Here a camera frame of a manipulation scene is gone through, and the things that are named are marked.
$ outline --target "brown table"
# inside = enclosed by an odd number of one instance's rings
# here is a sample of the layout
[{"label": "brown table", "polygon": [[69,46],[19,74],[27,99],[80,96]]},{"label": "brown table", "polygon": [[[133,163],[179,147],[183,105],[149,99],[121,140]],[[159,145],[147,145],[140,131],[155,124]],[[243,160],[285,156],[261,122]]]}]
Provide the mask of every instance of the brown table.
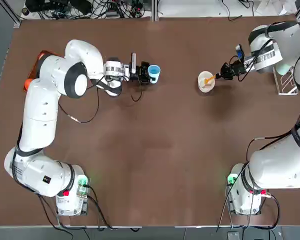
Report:
[{"label": "brown table", "polygon": [[[215,226],[232,166],[245,161],[252,138],[292,127],[300,96],[278,96],[273,75],[258,73],[243,82],[218,81],[210,95],[202,95],[197,76],[205,70],[218,72],[238,43],[249,51],[247,38],[256,26],[286,19],[23,21],[14,31],[0,83],[0,226],[49,224],[37,197],[5,172],[4,158],[17,140],[26,96],[23,83],[37,54],[50,50],[62,55],[72,39],[95,45],[104,60],[117,56],[128,63],[135,52],[138,63],[159,65],[161,75],[138,103],[130,99],[126,84],[118,98],[101,92],[99,113],[89,124],[60,112],[55,140],[45,153],[82,166],[114,226]],[[63,96],[60,102],[86,120],[95,112],[97,95],[90,90],[81,99]],[[250,152],[263,144],[257,142]],[[300,225],[300,189],[271,192],[281,205],[279,224]],[[252,224],[274,222],[276,208],[267,202]],[[90,204],[88,216],[62,221],[95,226],[96,212]],[[246,224],[247,219],[234,222]],[[229,223],[226,209],[222,224]]]}]

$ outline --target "cable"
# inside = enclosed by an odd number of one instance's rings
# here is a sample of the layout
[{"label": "cable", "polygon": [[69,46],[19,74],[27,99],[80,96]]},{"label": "cable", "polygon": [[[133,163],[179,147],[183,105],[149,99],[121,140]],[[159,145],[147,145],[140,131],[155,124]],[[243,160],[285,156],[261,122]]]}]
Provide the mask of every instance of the cable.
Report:
[{"label": "cable", "polygon": [[188,228],[186,227],[185,230],[184,230],[184,234],[183,234],[182,240],[186,240],[187,229],[188,229]]},{"label": "cable", "polygon": [[[127,76],[124,76],[124,75],[123,75],[122,77],[125,78],[127,82],[129,81],[129,79],[128,79]],[[142,91],[142,83],[141,83],[141,81],[140,81],[140,79],[139,79],[139,76],[137,75],[136,77],[138,78],[138,82],[139,82],[140,95],[139,95],[139,97],[138,97],[137,99],[134,99],[134,96],[132,95],[131,89],[130,89],[130,96],[131,96],[131,99],[132,99],[134,102],[139,102],[139,100],[140,100],[141,97],[142,97],[143,91]]]},{"label": "cable", "polygon": [[250,3],[252,3],[252,16],[255,16],[255,11],[254,11],[254,2],[251,0],[238,0],[239,3],[241,3],[246,9],[249,9],[251,7]]},{"label": "cable", "polygon": [[[94,86],[96,86],[105,76],[103,76],[95,85],[92,85],[90,87],[88,87],[87,89],[90,89]],[[100,99],[99,99],[99,88],[97,87],[96,88],[96,95],[97,95],[97,100],[98,100],[98,105],[96,107],[96,111],[93,115],[92,118],[90,118],[89,120],[87,121],[80,121],[78,120],[77,118],[75,118],[74,116],[70,115],[69,113],[66,112],[66,110],[64,110],[64,108],[61,106],[60,102],[58,102],[58,106],[60,107],[61,111],[64,112],[64,114],[66,114],[69,118],[71,118],[72,120],[74,120],[75,122],[79,123],[79,124],[87,124],[87,123],[90,123],[97,115],[98,111],[99,111],[99,106],[100,106]]]},{"label": "cable", "polygon": [[92,200],[92,202],[93,202],[94,205],[96,206],[96,208],[97,208],[99,214],[101,215],[101,219],[102,219],[103,223],[105,224],[105,226],[106,226],[108,229],[111,229],[111,230],[117,230],[118,228],[114,228],[114,227],[112,227],[112,226],[110,226],[110,225],[108,224],[107,220],[105,219],[105,216],[104,216],[103,212],[102,212],[101,209],[100,209],[100,206],[99,206],[98,202],[97,202],[93,197],[91,197],[90,195],[88,195],[88,199]]},{"label": "cable", "polygon": [[44,204],[44,202],[43,202],[43,200],[42,200],[43,197],[42,197],[41,195],[39,195],[39,194],[37,194],[37,196],[38,196],[38,198],[39,198],[39,200],[40,200],[40,203],[41,203],[41,205],[42,205],[42,208],[43,208],[44,214],[45,214],[45,216],[46,216],[46,219],[48,220],[48,222],[50,223],[50,225],[51,225],[55,230],[62,231],[62,232],[65,232],[65,233],[71,235],[71,240],[73,240],[73,239],[74,239],[74,235],[73,235],[71,232],[69,232],[69,231],[67,231],[67,230],[64,230],[64,229],[61,229],[61,228],[57,228],[57,227],[51,222],[51,220],[50,220],[50,218],[49,218],[49,216],[48,216],[48,213],[47,213],[45,204]]},{"label": "cable", "polygon": [[89,237],[87,231],[85,229],[83,229],[83,231],[84,231],[85,235],[88,237],[88,239],[90,240],[90,237]]},{"label": "cable", "polygon": [[241,169],[241,171],[239,172],[237,178],[234,180],[232,186],[230,187],[230,190],[229,192],[227,193],[226,197],[225,197],[225,201],[224,201],[224,204],[223,204],[223,208],[222,208],[222,212],[221,212],[221,215],[220,215],[220,219],[219,219],[219,223],[217,225],[217,228],[216,228],[216,233],[218,232],[219,228],[220,228],[220,224],[221,224],[221,221],[222,221],[222,217],[224,215],[224,211],[225,211],[225,207],[226,207],[226,204],[227,204],[227,201],[228,201],[228,198],[229,198],[229,194],[232,190],[232,188],[234,187],[235,183],[237,182],[237,180],[239,179],[240,175],[244,172],[244,170],[247,168],[247,166],[249,165],[249,161],[245,164],[245,166]]},{"label": "cable", "polygon": [[90,195],[88,195],[87,197],[88,197],[88,199],[91,199],[91,200],[93,201],[93,203],[94,203],[94,205],[96,206],[96,208],[97,208],[99,214],[101,215],[101,219],[102,219],[103,223],[105,224],[105,226],[106,226],[108,229],[111,229],[111,230],[117,230],[118,228],[114,228],[114,227],[112,227],[112,226],[110,226],[110,225],[108,224],[108,222],[107,222],[107,220],[106,220],[106,218],[105,218],[103,212],[101,211],[101,208],[100,208],[99,203],[98,203],[98,200],[97,200],[97,195],[96,195],[96,192],[95,192],[95,190],[93,189],[93,187],[90,186],[90,185],[84,185],[84,187],[89,188],[89,189],[92,190],[95,199],[94,199],[93,197],[91,197]]},{"label": "cable", "polygon": [[134,229],[134,228],[132,228],[132,227],[131,227],[130,229],[131,229],[131,231],[134,232],[134,233],[139,232],[139,230],[140,230],[140,228]]},{"label": "cable", "polygon": [[273,230],[270,230],[270,231],[273,233],[274,240],[277,240],[277,236],[276,236],[275,232]]},{"label": "cable", "polygon": [[236,16],[236,17],[233,18],[233,19],[230,19],[230,10],[229,10],[228,6],[224,3],[224,0],[221,0],[221,3],[222,3],[222,4],[226,7],[226,9],[228,10],[228,21],[229,21],[229,22],[232,22],[232,21],[237,20],[237,19],[239,19],[239,18],[242,17],[242,15],[240,15],[240,16]]},{"label": "cable", "polygon": [[260,48],[260,50],[258,50],[258,52],[257,52],[257,54],[256,54],[256,56],[254,57],[254,59],[249,63],[249,65],[246,67],[246,69],[247,68],[249,68],[249,70],[248,70],[248,72],[243,76],[243,78],[241,79],[241,80],[239,80],[239,82],[242,82],[245,78],[246,78],[246,76],[250,73],[250,71],[251,71],[251,68],[252,68],[252,65],[254,65],[255,63],[256,63],[256,61],[257,61],[257,59],[258,59],[258,57],[259,57],[259,55],[260,55],[260,53],[261,53],[261,51],[270,43],[272,41],[272,39],[269,39],[268,41],[266,41],[263,45],[262,45],[262,47]]},{"label": "cable", "polygon": [[232,57],[230,58],[228,65],[231,64],[231,61],[232,61],[232,59],[234,59],[234,58],[237,58],[237,59],[239,60],[239,57],[238,57],[237,55],[234,55],[234,56],[232,56]]},{"label": "cable", "polygon": [[250,207],[250,212],[249,212],[248,225],[245,227],[245,229],[249,228],[249,226],[250,226],[251,211],[252,211],[252,206],[253,206],[253,204],[254,204],[254,196],[255,196],[255,185],[252,183],[252,200],[251,200],[251,207]]},{"label": "cable", "polygon": [[281,217],[280,204],[279,204],[278,200],[276,199],[276,197],[273,194],[271,194],[270,196],[275,201],[275,204],[276,204],[276,207],[277,207],[277,216],[276,216],[275,223],[271,227],[253,226],[255,229],[274,230],[278,226],[278,223],[279,223],[280,217]]}]

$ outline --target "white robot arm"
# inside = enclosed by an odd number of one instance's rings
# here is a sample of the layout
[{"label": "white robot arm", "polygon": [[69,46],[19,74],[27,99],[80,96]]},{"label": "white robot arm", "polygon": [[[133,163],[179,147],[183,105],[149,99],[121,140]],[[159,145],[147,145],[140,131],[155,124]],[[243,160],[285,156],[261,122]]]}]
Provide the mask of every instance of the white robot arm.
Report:
[{"label": "white robot arm", "polygon": [[[35,193],[56,196],[60,215],[81,214],[87,198],[83,185],[88,184],[88,178],[80,166],[44,155],[43,148],[55,138],[59,98],[61,95],[80,98],[89,79],[96,83],[107,79],[105,68],[111,64],[123,66],[120,62],[106,62],[104,65],[96,47],[71,40],[65,48],[65,57],[52,53],[40,56],[35,69],[36,79],[28,86],[17,145],[6,155],[4,168],[17,182]],[[111,86],[105,82],[108,87],[105,91],[115,96],[113,86],[121,86],[122,76],[129,79],[127,73],[129,70],[121,71],[118,77],[119,74],[111,72],[111,77],[116,75],[117,78],[109,81]]]},{"label": "white robot arm", "polygon": [[[300,91],[299,23],[287,21],[259,26],[251,32],[248,41],[252,55],[244,57],[243,51],[237,49],[237,52],[243,53],[242,59],[233,66],[227,66],[227,73],[223,72],[227,77],[247,73],[249,68],[259,73],[269,72],[274,65],[276,71],[284,75],[294,67],[294,81]],[[244,70],[235,71],[241,63]],[[260,213],[261,199],[267,197],[267,189],[300,188],[300,117],[291,131],[275,144],[254,152],[248,166],[245,166],[236,164],[228,176],[233,213]]]}]

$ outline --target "power cord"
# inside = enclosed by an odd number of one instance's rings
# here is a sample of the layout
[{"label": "power cord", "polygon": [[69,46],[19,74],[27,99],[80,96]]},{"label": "power cord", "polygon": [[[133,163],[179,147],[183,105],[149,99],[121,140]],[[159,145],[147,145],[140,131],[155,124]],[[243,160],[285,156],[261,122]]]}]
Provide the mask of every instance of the power cord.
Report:
[{"label": "power cord", "polygon": [[65,230],[65,229],[58,228],[58,227],[56,227],[56,226],[52,223],[52,221],[50,220],[50,218],[49,218],[49,216],[48,216],[48,213],[47,213],[45,204],[44,204],[44,202],[43,202],[43,196],[41,196],[41,195],[39,195],[39,194],[37,194],[37,196],[38,196],[38,198],[39,198],[39,200],[40,200],[40,203],[41,203],[41,205],[42,205],[42,208],[43,208],[44,214],[45,214],[45,216],[46,216],[46,219],[48,220],[48,222],[50,223],[50,225],[51,225],[55,230],[58,230],[58,231],[61,231],[61,232],[65,232],[65,233],[71,235],[71,240],[73,240],[73,239],[74,239],[74,235],[73,235],[71,232],[69,232],[69,231],[67,231],[67,230]]},{"label": "power cord", "polygon": [[[246,228],[244,228],[243,231],[242,231],[242,240],[245,239],[245,230],[246,230]],[[271,238],[270,238],[270,232],[272,232],[272,234],[274,236],[274,240],[277,240],[277,236],[276,236],[276,234],[275,234],[275,232],[273,230],[268,230],[268,240],[271,240]]]},{"label": "power cord", "polygon": [[67,113],[64,108],[61,106],[60,102],[58,102],[58,105],[59,105],[59,108],[61,109],[62,112],[64,112],[69,118],[71,118],[72,120],[74,120],[75,122],[79,123],[79,124],[87,124],[87,123],[90,123],[97,115],[98,111],[99,111],[99,106],[100,106],[100,101],[99,101],[99,88],[97,87],[96,88],[96,95],[97,95],[97,99],[98,99],[98,104],[97,104],[97,107],[96,107],[96,111],[93,115],[92,118],[90,118],[89,120],[87,121],[80,121],[78,120],[77,118],[75,118],[74,116],[70,115],[69,113]]},{"label": "power cord", "polygon": [[[129,81],[129,79],[128,79],[128,77],[127,76],[122,76],[127,82]],[[132,93],[131,93],[131,89],[130,89],[130,96],[131,96],[131,99],[132,99],[132,101],[134,101],[135,103],[136,102],[139,102],[139,100],[141,99],[141,97],[142,97],[142,93],[143,93],[143,90],[142,90],[142,83],[141,83],[141,81],[140,81],[140,79],[139,79],[139,76],[137,75],[136,76],[137,78],[138,78],[138,82],[139,82],[139,90],[140,90],[140,95],[139,95],[139,97],[137,98],[137,99],[135,99],[134,98],[134,96],[132,95]]]},{"label": "power cord", "polygon": [[[89,89],[95,87],[95,86],[96,86],[102,79],[104,79],[104,78],[105,78],[105,76],[103,76],[101,79],[99,79],[95,84],[89,86],[89,87],[87,88],[87,90],[89,90]],[[67,115],[69,118],[71,118],[71,119],[74,120],[75,122],[77,122],[77,123],[79,123],[79,124],[87,124],[87,123],[90,123],[90,122],[96,117],[96,115],[97,115],[97,113],[98,113],[98,111],[99,111],[100,99],[99,99],[99,88],[98,88],[98,87],[96,88],[96,95],[97,95],[97,100],[98,100],[98,105],[97,105],[97,107],[96,107],[96,111],[95,111],[93,117],[90,118],[90,119],[87,120],[87,121],[80,121],[80,120],[78,120],[76,117],[70,115],[66,110],[64,110],[64,108],[61,106],[60,102],[58,102],[58,106],[59,106],[59,108],[61,109],[61,111],[62,111],[65,115]]]},{"label": "power cord", "polygon": [[[298,118],[298,121],[297,123],[295,124],[295,128],[296,130],[298,130],[300,128],[300,117]],[[283,138],[287,137],[289,134],[291,134],[291,130],[287,131],[286,133],[283,133],[281,135],[277,135],[277,136],[267,136],[267,137],[256,137],[254,138],[253,140],[250,141],[247,149],[246,149],[246,163],[245,163],[245,166],[242,168],[242,170],[239,172],[238,174],[238,177],[234,180],[230,190],[228,191],[228,193],[226,194],[226,197],[225,197],[225,201],[224,201],[224,204],[223,204],[223,208],[222,208],[222,211],[221,211],[221,215],[220,215],[220,219],[219,219],[219,222],[218,222],[218,225],[217,225],[217,229],[216,229],[216,232],[218,232],[219,228],[220,228],[220,225],[221,225],[221,221],[222,221],[222,218],[223,218],[223,214],[224,214],[224,210],[225,210],[225,207],[226,207],[226,204],[227,204],[227,201],[228,201],[228,198],[229,198],[229,195],[230,195],[230,192],[233,188],[233,186],[235,185],[237,179],[239,178],[239,176],[243,173],[243,171],[246,169],[246,167],[249,165],[250,161],[248,161],[248,151],[249,151],[249,147],[251,145],[252,142],[256,141],[256,140],[270,140],[270,139],[274,139],[273,141],[269,142],[268,144],[264,145],[263,147],[260,148],[260,150],[263,150],[265,149],[266,147],[282,140]],[[262,229],[262,230],[273,230],[275,229],[277,226],[278,226],[278,223],[279,223],[279,220],[280,220],[280,205],[279,205],[279,201],[276,199],[276,197],[274,195],[270,195],[270,197],[275,201],[276,205],[277,205],[277,219],[275,221],[275,223],[273,224],[273,226],[271,227],[262,227],[262,226],[254,226],[254,228],[256,229]],[[233,227],[233,228],[244,228],[245,226],[236,226],[236,227]]]},{"label": "power cord", "polygon": [[246,76],[250,73],[252,66],[257,62],[257,59],[258,59],[258,57],[260,56],[261,51],[262,51],[262,50],[263,50],[270,42],[272,42],[272,39],[269,39],[268,41],[266,41],[266,42],[262,45],[262,47],[260,48],[260,50],[257,51],[256,56],[255,56],[255,57],[253,58],[253,60],[249,63],[249,65],[246,67],[246,69],[249,68],[248,72],[243,76],[243,78],[242,78],[241,80],[238,78],[239,82],[242,82],[242,81],[246,78]]},{"label": "power cord", "polygon": [[222,3],[222,4],[226,7],[226,9],[228,10],[228,21],[229,21],[229,22],[232,22],[232,21],[234,21],[234,20],[237,20],[237,19],[239,19],[239,18],[242,18],[242,15],[240,15],[240,16],[236,16],[236,17],[230,19],[230,10],[229,10],[228,6],[224,3],[224,0],[221,0],[221,3]]},{"label": "power cord", "polygon": [[[103,212],[102,212],[102,210],[101,210],[101,208],[100,208],[100,206],[99,206],[97,194],[96,194],[95,190],[93,189],[93,187],[90,186],[90,185],[83,185],[83,186],[84,186],[85,188],[89,188],[89,189],[92,190],[95,199],[94,199],[92,196],[90,196],[90,195],[88,195],[87,197],[88,197],[88,199],[92,200],[92,202],[93,202],[94,205],[96,206],[96,208],[97,208],[97,210],[98,210],[98,212],[99,212],[99,215],[101,216],[101,220],[102,220],[102,222],[104,223],[104,225],[105,225],[108,229],[110,229],[110,230],[117,230],[117,229],[118,229],[117,227],[113,227],[113,226],[111,226],[111,225],[107,222],[107,220],[106,220],[106,218],[105,218],[105,216],[104,216],[104,214],[103,214]],[[131,229],[131,231],[133,231],[134,233],[139,232],[139,230],[140,230],[140,228],[136,228],[136,229],[135,229],[135,228],[130,228],[130,229]]]},{"label": "power cord", "polygon": [[246,9],[249,9],[251,7],[250,3],[252,3],[252,16],[255,16],[255,11],[254,11],[254,1],[251,0],[238,0],[239,3],[241,3]]}]

